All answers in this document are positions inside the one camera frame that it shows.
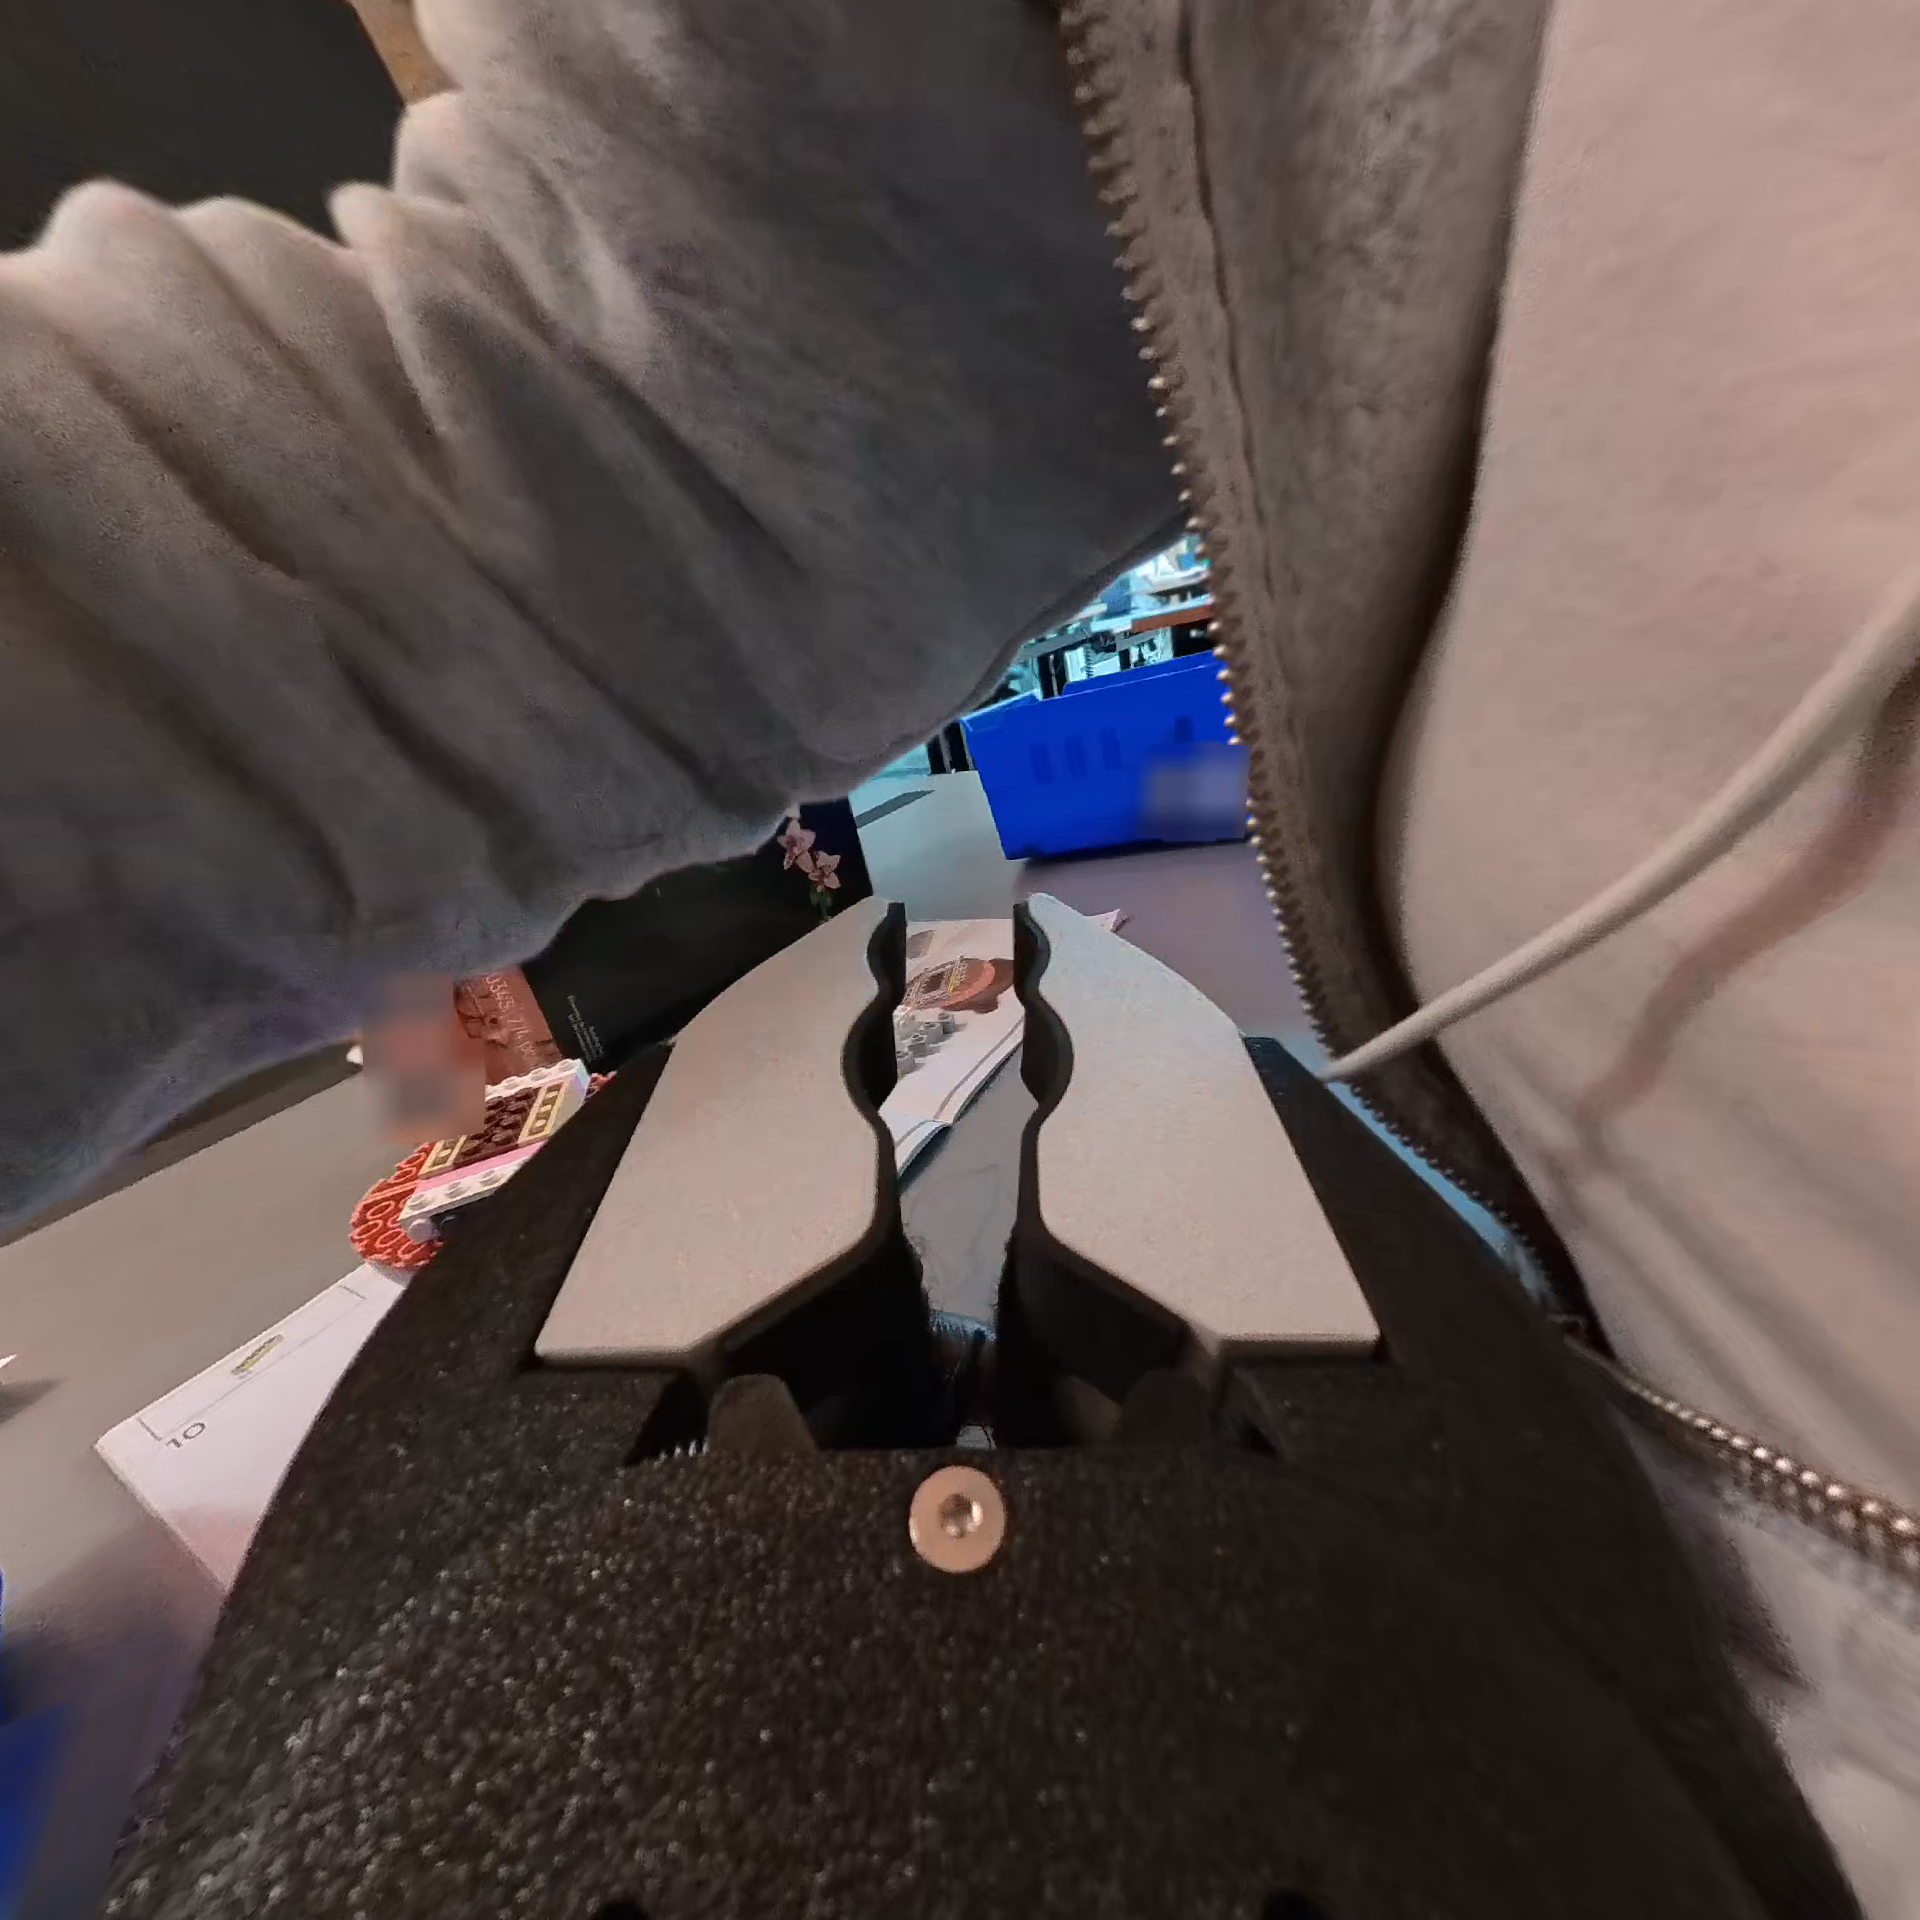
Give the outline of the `brick set instruction booklet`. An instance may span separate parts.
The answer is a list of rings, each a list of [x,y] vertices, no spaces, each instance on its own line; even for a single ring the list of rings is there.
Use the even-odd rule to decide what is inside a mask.
[[[1019,1043],[1011,1000],[1011,919],[913,921],[905,1008],[897,1016],[899,1089],[880,1105],[897,1167],[913,1171],[962,1119]],[[368,1191],[352,1219],[362,1254],[391,1256],[350,1276],[239,1352],[110,1428],[106,1468],[228,1593],[282,1482],[347,1366],[439,1249],[409,1240],[401,1214],[420,1171],[450,1153],[420,1146]]]

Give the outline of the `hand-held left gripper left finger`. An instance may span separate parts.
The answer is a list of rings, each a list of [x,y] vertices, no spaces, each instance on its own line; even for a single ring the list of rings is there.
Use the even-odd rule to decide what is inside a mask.
[[[718,995],[670,1046],[536,1342],[559,1367],[710,1375],[900,1231],[905,913],[868,898]]]

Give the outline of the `brick flowerpot model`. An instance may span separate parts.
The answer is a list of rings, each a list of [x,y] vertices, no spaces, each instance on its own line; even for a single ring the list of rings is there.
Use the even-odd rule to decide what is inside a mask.
[[[607,1082],[562,1062],[492,1084],[472,1132],[416,1146],[367,1191],[352,1209],[352,1251],[388,1276],[418,1271],[450,1224],[499,1193]]]

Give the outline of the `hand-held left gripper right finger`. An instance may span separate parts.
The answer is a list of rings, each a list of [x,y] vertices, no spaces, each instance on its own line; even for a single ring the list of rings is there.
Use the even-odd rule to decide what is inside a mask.
[[[1382,1329],[1241,1034],[1057,896],[1016,913],[1012,1298],[1070,1377],[1364,1361]]]

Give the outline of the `person's right forearm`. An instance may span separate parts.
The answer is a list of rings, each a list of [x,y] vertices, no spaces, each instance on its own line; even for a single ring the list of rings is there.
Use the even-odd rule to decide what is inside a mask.
[[[755,851],[1177,531],[1057,4],[420,4],[321,235],[6,257],[6,1231]]]

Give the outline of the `blue plastic bin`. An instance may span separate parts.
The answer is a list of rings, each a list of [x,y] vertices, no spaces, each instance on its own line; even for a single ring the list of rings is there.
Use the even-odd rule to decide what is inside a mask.
[[[1011,860],[1236,843],[1250,759],[1214,656],[1183,656],[982,708],[968,755]]]

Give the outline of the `black orchid print set box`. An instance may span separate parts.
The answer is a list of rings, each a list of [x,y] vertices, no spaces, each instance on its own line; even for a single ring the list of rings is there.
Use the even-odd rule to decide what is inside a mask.
[[[614,1073],[872,894],[851,800],[809,803],[750,855],[585,903],[518,983],[562,1058]]]

